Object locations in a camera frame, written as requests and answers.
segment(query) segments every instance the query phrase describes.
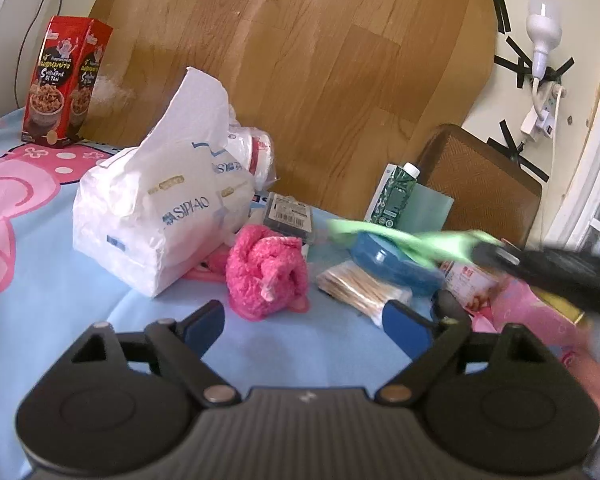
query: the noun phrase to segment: white bottle cap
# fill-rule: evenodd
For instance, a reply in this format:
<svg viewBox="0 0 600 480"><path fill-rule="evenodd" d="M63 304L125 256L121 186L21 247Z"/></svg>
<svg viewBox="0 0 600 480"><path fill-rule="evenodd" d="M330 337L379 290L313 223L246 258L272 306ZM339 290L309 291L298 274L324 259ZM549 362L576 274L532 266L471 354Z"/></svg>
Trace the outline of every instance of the white bottle cap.
<svg viewBox="0 0 600 480"><path fill-rule="evenodd" d="M404 171L406 171L407 173L409 173L413 178L417 178L418 175L420 174L420 170L418 168L416 168L413 164L411 164L410 162L407 162L402 169Z"/></svg>

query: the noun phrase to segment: ribbed gray surface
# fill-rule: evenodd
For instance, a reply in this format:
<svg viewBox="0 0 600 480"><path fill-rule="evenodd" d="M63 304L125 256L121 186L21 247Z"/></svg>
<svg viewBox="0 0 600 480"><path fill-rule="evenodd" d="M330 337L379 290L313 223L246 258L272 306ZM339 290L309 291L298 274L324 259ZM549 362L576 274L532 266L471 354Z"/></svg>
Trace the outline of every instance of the ribbed gray surface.
<svg viewBox="0 0 600 480"><path fill-rule="evenodd" d="M30 480L58 480L34 473ZM492 480L438 449L409 410L360 389L253 390L208 410L168 457L115 480ZM542 480L585 480L570 470Z"/></svg>

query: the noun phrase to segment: bed sheet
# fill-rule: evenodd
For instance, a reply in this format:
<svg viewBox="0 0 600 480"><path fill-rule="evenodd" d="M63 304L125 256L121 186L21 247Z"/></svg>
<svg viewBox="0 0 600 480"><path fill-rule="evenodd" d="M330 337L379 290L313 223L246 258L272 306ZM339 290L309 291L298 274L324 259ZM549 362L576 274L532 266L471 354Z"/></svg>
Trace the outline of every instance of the bed sheet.
<svg viewBox="0 0 600 480"><path fill-rule="evenodd" d="M142 330L182 319L208 300L227 304L221 283L180 279L155 299L129 289L72 248L77 181L115 149L83 142L50 150L20 142L22 110L0 119L0 480L28 469L14 432L19 402L89 324ZM318 227L330 215L316 210ZM347 257L314 246L312 272ZM223 334L204 361L246 395L252 386L364 386L389 380L409 359L369 319L312 285L304 314L249 322L226 310Z"/></svg>

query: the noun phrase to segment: pink fuzzy cloth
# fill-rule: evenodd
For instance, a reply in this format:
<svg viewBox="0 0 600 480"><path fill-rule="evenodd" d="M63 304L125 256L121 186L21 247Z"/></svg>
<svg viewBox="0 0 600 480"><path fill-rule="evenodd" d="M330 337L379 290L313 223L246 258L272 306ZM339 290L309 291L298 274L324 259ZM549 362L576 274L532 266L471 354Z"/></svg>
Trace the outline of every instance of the pink fuzzy cloth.
<svg viewBox="0 0 600 480"><path fill-rule="evenodd" d="M238 232L226 261L229 304L251 321L304 299L309 288L302 240L284 237L262 225Z"/></svg>

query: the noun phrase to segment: power strip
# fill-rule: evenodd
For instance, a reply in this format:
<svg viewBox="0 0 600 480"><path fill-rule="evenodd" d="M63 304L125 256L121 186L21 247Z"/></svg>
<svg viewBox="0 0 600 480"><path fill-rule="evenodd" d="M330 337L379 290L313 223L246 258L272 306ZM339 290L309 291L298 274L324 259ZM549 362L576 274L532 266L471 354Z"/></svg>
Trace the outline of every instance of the power strip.
<svg viewBox="0 0 600 480"><path fill-rule="evenodd" d="M536 109L532 106L531 110L529 110L529 113L526 115L525 120L522 121L520 131L524 133L528 139L534 142L541 137L553 139L556 105L554 92L551 91L542 106L542 110L545 111L546 114L544 114L542 118L539 118Z"/></svg>

